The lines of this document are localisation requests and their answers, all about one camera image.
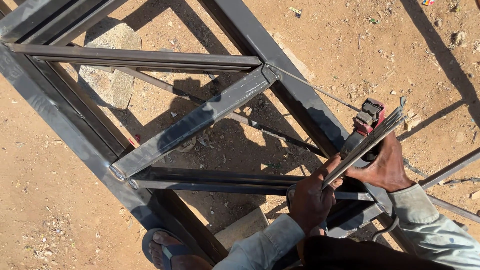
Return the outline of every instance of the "dirt ground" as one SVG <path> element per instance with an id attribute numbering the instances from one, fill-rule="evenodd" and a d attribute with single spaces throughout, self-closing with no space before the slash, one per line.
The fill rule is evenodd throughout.
<path id="1" fill-rule="evenodd" d="M 480 146 L 480 138 L 474 140 L 480 123 L 480 11 L 474 0 L 431 6 L 416 0 L 245 3 L 265 29 L 279 32 L 282 42 L 315 73 L 311 83 L 357 107 L 372 97 L 391 110 L 400 96 L 407 96 L 406 109 L 422 121 L 396 134 L 404 157 L 421 171 L 432 174 Z M 302 9 L 300 19 L 290 6 Z M 143 50 L 239 54 L 194 0 L 130 0 L 110 17 L 132 27 Z M 371 18 L 380 22 L 370 23 Z M 452 45 L 459 31 L 466 33 L 465 41 Z M 84 35 L 75 42 L 83 45 Z M 150 74 L 203 99 L 241 76 L 222 73 L 215 84 L 205 74 Z M 354 112 L 319 95 L 350 129 Z M 0 269 L 153 269 L 141 253 L 141 225 L 3 77 L 0 104 Z M 128 109 L 103 110 L 127 137 L 134 141 L 139 135 L 143 143 L 193 108 L 189 101 L 135 80 Z M 311 142 L 270 90 L 237 112 Z M 230 119 L 206 133 L 213 148 L 197 143 L 188 153 L 172 152 L 158 165 L 309 175 L 323 161 Z M 470 164 L 448 180 L 479 177 L 479 165 Z M 422 179 L 410 171 L 408 175 Z M 480 185 L 466 181 L 436 185 L 427 193 L 477 213 L 480 200 L 470 195 L 478 190 Z M 178 194 L 213 233 L 258 206 L 270 221 L 287 211 L 284 196 Z M 480 240 L 480 224 L 439 211 L 466 224 Z M 365 239 L 375 230 L 369 225 L 353 237 Z"/>

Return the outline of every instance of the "light gray shirt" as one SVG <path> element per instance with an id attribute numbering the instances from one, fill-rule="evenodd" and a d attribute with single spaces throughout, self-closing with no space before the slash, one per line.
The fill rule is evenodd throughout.
<path id="1" fill-rule="evenodd" d="M 423 189 L 414 185 L 389 193 L 399 226 L 420 258 L 456 270 L 480 270 L 480 244 L 444 215 L 440 215 Z M 214 270 L 271 269 L 273 264 L 305 237 L 287 214 L 261 232 L 236 241 L 229 255 Z"/>

